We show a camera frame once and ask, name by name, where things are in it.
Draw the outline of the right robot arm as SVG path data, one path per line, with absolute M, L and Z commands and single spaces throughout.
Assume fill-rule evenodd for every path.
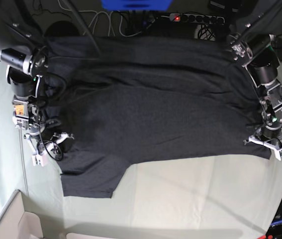
M 48 53 L 42 30 L 24 1 L 0 0 L 0 61 L 7 64 L 6 80 L 13 90 L 13 123 L 26 132 L 35 159 L 48 155 L 61 161 L 59 145 L 71 135 L 43 138 L 44 130 L 61 124 L 47 116 L 46 108 L 66 89 L 62 77 L 48 72 Z

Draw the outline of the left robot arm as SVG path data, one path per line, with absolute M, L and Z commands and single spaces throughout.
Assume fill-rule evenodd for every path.
M 281 160 L 282 84 L 272 42 L 282 35 L 282 0 L 243 0 L 230 29 L 227 51 L 251 77 L 262 110 L 262 122 L 245 143 L 269 148 Z

